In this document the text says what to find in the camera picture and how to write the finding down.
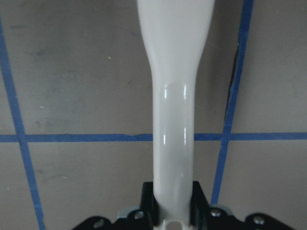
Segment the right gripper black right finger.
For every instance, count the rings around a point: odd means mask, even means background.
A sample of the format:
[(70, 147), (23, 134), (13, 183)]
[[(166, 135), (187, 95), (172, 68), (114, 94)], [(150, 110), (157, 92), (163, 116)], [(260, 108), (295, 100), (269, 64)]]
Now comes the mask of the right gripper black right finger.
[(207, 228), (208, 210), (209, 204), (201, 185), (198, 181), (194, 181), (190, 201), (190, 224), (195, 228)]

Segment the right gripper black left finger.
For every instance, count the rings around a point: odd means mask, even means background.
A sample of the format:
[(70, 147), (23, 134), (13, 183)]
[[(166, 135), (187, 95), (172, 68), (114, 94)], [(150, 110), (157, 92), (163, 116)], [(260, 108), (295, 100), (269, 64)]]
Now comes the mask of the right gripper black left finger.
[(142, 185), (141, 210), (146, 214), (152, 226), (158, 226), (158, 203), (154, 197), (153, 182)]

